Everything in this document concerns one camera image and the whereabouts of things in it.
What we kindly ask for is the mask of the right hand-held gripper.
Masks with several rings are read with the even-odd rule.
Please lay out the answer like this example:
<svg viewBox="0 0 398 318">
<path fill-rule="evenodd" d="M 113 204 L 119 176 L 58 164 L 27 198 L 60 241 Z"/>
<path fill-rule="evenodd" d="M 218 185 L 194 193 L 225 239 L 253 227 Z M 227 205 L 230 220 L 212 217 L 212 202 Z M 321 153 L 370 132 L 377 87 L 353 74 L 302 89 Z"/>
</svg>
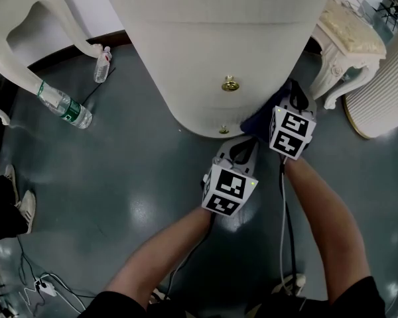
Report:
<svg viewBox="0 0 398 318">
<path fill-rule="evenodd" d="M 289 80 L 286 102 L 273 108 L 269 148 L 297 160 L 312 140 L 316 127 L 316 101 L 296 80 Z"/>
</svg>

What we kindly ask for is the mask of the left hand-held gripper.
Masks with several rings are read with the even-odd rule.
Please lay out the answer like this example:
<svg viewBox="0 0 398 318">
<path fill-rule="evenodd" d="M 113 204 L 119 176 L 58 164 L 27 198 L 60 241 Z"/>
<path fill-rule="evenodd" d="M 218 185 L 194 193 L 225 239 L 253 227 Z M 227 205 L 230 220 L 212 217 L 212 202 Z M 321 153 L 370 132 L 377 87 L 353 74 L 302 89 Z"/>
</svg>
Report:
<svg viewBox="0 0 398 318">
<path fill-rule="evenodd" d="M 253 177 L 259 141 L 254 136 L 239 136 L 225 141 L 204 175 L 202 207 L 233 217 L 247 202 L 258 180 Z"/>
</svg>

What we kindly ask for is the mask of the dark blue cloth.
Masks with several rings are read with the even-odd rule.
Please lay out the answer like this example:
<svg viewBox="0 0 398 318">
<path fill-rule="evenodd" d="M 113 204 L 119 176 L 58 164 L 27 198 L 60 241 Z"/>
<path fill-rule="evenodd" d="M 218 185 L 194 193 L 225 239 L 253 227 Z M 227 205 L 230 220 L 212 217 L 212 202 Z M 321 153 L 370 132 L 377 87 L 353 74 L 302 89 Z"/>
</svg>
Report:
<svg viewBox="0 0 398 318">
<path fill-rule="evenodd" d="M 240 129 L 243 133 L 256 136 L 264 142 L 269 142 L 269 127 L 273 116 L 273 108 L 281 104 L 283 98 L 290 94 L 291 89 L 292 82 L 288 79 L 258 111 L 240 124 Z"/>
</svg>

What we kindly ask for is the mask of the person's right forearm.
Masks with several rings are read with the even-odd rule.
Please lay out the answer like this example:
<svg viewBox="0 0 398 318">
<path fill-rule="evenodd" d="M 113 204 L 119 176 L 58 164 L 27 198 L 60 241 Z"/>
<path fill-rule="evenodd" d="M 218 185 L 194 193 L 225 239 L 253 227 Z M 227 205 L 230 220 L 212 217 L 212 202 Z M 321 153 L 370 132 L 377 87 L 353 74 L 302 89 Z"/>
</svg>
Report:
<svg viewBox="0 0 398 318">
<path fill-rule="evenodd" d="M 371 275 L 362 234 L 340 196 L 306 160 L 287 159 L 285 173 L 308 219 L 324 266 L 328 300 L 334 303 Z"/>
</svg>

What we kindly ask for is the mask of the person's left forearm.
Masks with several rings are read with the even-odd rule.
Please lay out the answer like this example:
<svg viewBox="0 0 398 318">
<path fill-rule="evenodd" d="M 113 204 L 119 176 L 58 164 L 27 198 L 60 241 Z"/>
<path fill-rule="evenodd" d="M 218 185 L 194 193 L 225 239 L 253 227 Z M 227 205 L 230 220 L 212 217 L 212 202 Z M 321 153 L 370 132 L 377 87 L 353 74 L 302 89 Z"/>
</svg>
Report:
<svg viewBox="0 0 398 318">
<path fill-rule="evenodd" d="M 198 207 L 144 242 L 116 273 L 106 290 L 146 308 L 153 290 L 206 234 L 212 213 Z"/>
</svg>

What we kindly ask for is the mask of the cream white cabinet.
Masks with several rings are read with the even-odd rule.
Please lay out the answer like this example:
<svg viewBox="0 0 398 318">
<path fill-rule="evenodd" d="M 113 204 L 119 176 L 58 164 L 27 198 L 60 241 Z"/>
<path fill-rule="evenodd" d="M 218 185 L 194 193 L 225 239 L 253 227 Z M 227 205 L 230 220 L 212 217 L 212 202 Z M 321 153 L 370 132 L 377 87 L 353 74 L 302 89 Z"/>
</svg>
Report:
<svg viewBox="0 0 398 318">
<path fill-rule="evenodd" d="M 172 116 L 227 138 L 286 82 L 327 0 L 109 1 Z"/>
</svg>

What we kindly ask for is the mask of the cream upholstered stool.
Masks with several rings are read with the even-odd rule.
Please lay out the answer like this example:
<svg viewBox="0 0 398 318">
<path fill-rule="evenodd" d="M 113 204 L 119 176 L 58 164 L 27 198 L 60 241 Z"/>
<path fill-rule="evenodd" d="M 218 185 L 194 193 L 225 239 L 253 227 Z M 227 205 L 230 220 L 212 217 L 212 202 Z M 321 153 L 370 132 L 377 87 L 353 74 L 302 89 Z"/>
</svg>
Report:
<svg viewBox="0 0 398 318">
<path fill-rule="evenodd" d="M 386 47 L 365 13 L 349 0 L 327 0 L 311 37 L 321 48 L 321 69 L 310 86 L 313 99 L 326 96 L 325 109 L 371 81 Z"/>
</svg>

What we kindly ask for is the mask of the person's right shoe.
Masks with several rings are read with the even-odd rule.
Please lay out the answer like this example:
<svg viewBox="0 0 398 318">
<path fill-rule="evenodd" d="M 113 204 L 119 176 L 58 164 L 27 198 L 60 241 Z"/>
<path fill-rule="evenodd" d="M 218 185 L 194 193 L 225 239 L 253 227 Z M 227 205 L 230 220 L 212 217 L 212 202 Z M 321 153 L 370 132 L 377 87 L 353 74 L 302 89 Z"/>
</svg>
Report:
<svg viewBox="0 0 398 318">
<path fill-rule="evenodd" d="M 299 296 L 305 283 L 306 276 L 304 274 L 289 275 L 279 285 L 275 286 L 271 293 Z"/>
</svg>

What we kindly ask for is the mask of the person's left shoe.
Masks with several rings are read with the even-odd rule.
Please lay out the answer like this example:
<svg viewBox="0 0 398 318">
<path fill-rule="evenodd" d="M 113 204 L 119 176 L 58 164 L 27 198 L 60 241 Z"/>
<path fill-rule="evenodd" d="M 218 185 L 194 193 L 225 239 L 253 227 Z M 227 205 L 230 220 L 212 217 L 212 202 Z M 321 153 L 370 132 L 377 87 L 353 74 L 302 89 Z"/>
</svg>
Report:
<svg viewBox="0 0 398 318">
<path fill-rule="evenodd" d="M 163 293 L 158 288 L 155 288 L 149 298 L 149 305 L 162 303 L 168 299 L 169 297 L 166 293 Z"/>
</svg>

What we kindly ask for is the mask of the thin black strip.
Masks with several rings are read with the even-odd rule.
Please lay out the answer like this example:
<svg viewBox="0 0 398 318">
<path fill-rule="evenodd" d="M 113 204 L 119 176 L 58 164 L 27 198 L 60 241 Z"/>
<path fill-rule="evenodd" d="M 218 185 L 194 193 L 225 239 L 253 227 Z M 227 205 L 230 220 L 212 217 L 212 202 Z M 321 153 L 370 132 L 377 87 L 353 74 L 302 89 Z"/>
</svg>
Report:
<svg viewBox="0 0 398 318">
<path fill-rule="evenodd" d="M 113 74 L 113 72 L 116 70 L 116 67 L 112 68 L 112 70 L 110 71 L 110 73 L 108 73 L 107 79 L 103 82 L 103 83 L 99 83 L 94 89 L 93 91 L 86 97 L 86 99 L 82 102 L 81 105 L 83 105 L 84 107 L 88 107 L 86 104 L 88 103 L 88 101 L 91 99 L 91 97 L 95 94 L 95 92 L 104 84 L 106 84 L 107 80 L 110 79 L 110 76 Z"/>
</svg>

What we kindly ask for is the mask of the small red-label water bottle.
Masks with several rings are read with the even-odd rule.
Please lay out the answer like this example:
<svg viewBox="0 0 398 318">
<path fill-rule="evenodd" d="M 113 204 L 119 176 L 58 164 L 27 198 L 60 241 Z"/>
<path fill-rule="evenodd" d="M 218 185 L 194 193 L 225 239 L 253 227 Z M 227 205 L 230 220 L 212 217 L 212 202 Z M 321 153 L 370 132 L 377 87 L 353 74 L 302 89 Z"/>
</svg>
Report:
<svg viewBox="0 0 398 318">
<path fill-rule="evenodd" d="M 94 81 L 96 83 L 103 83 L 107 79 L 111 58 L 112 55 L 110 47 L 106 46 L 96 62 L 96 67 L 94 70 Z"/>
</svg>

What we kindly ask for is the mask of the large green-label water bottle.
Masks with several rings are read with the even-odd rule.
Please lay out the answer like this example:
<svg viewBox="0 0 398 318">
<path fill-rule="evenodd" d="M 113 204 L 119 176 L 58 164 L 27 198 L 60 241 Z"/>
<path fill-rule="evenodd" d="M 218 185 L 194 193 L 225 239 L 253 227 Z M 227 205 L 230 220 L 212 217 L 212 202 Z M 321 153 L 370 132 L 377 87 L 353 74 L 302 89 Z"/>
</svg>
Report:
<svg viewBox="0 0 398 318">
<path fill-rule="evenodd" d="M 83 105 L 45 81 L 42 81 L 37 97 L 52 113 L 79 129 L 88 128 L 93 119 L 91 112 Z"/>
</svg>

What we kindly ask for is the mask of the person's black shirt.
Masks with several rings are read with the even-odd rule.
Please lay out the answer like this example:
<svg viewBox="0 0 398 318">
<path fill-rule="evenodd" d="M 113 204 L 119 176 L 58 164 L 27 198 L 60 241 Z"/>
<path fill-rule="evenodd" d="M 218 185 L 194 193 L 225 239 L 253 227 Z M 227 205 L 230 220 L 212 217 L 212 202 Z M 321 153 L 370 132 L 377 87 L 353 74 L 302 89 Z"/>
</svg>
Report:
<svg viewBox="0 0 398 318">
<path fill-rule="evenodd" d="M 126 295 L 99 293 L 77 318 L 187 318 L 180 304 L 160 301 L 143 308 Z M 348 288 L 334 303 L 274 293 L 253 318 L 385 318 L 374 278 L 368 276 Z"/>
</svg>

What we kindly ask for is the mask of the ornate cream vanity table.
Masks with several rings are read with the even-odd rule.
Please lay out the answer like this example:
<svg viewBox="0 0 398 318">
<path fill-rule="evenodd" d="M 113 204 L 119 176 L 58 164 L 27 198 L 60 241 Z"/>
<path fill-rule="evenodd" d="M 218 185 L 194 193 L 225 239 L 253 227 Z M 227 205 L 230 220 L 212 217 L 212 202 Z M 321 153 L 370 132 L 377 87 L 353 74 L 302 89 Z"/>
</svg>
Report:
<svg viewBox="0 0 398 318">
<path fill-rule="evenodd" d="M 87 41 L 86 34 L 75 20 L 65 0 L 0 0 L 0 74 L 35 96 L 44 80 L 14 55 L 7 37 L 26 19 L 36 3 L 41 3 L 58 19 L 69 39 L 85 55 L 99 58 L 103 52 L 102 45 L 90 44 Z"/>
</svg>

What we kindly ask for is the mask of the ribbed cream table pedestal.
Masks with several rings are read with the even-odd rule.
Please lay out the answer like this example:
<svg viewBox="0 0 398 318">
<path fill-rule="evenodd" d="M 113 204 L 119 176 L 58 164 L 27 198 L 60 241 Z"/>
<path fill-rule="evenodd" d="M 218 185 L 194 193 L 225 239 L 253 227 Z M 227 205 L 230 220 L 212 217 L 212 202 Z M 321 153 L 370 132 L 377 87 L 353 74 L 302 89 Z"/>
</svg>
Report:
<svg viewBox="0 0 398 318">
<path fill-rule="evenodd" d="M 344 111 L 363 138 L 377 138 L 398 127 L 398 32 L 374 78 L 346 94 Z"/>
</svg>

